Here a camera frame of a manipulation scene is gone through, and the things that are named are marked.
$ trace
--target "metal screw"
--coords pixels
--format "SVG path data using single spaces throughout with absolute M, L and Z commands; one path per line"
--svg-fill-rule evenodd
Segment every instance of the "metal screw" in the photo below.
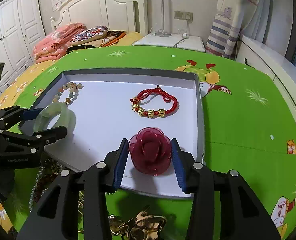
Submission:
M 63 177 L 68 176 L 69 175 L 69 170 L 63 170 L 63 171 L 61 171 L 60 175 L 63 176 Z
M 193 164 L 193 167 L 194 167 L 195 169 L 201 169 L 201 168 L 202 168 L 202 163 L 194 163 L 194 164 Z
M 96 167 L 97 167 L 98 169 L 102 169 L 102 168 L 106 167 L 106 163 L 104 163 L 104 162 L 99 162 L 99 163 L 96 164 Z
M 229 173 L 231 176 L 234 176 L 234 177 L 237 177 L 239 175 L 238 171 L 235 171 L 235 170 L 231 170 L 229 171 Z

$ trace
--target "pink blanket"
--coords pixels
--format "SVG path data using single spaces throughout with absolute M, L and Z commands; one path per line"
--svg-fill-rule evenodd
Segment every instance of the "pink blanket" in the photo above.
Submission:
M 86 30 L 82 23 L 70 23 L 48 34 L 33 48 L 36 63 L 46 60 L 55 60 L 64 56 L 70 46 L 70 40 L 77 33 Z

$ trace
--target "white wardrobe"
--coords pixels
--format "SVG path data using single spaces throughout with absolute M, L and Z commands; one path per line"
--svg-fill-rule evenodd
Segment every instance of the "white wardrobe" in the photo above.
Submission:
M 0 62 L 5 63 L 0 94 L 33 64 L 33 47 L 44 37 L 38 0 L 3 0 L 0 3 Z

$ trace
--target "gold bead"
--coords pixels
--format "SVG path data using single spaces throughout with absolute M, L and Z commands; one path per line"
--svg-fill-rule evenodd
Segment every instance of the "gold bead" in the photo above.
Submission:
M 144 115 L 144 109 L 139 107 L 139 110 L 137 112 L 140 116 L 143 116 Z
M 138 104 L 133 104 L 132 109 L 135 110 L 136 108 L 139 108 L 139 105 Z
M 158 115 L 159 115 L 160 117 L 165 117 L 165 109 L 159 109 L 159 110 L 158 110 Z
M 154 110 L 148 110 L 148 117 L 153 118 L 155 116 Z

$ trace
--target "curtain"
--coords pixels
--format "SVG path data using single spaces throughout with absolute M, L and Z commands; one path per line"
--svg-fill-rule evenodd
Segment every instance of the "curtain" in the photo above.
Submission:
M 269 7 L 268 10 L 265 8 L 264 17 L 261 17 L 261 14 L 264 6 L 267 4 L 269 6 L 269 2 L 269 0 L 218 0 L 206 52 L 233 59 L 235 45 L 241 32 L 251 33 L 250 36 L 253 38 L 256 38 L 258 33 L 258 38 L 263 38 L 262 33 L 267 25 L 266 12 L 268 18 Z

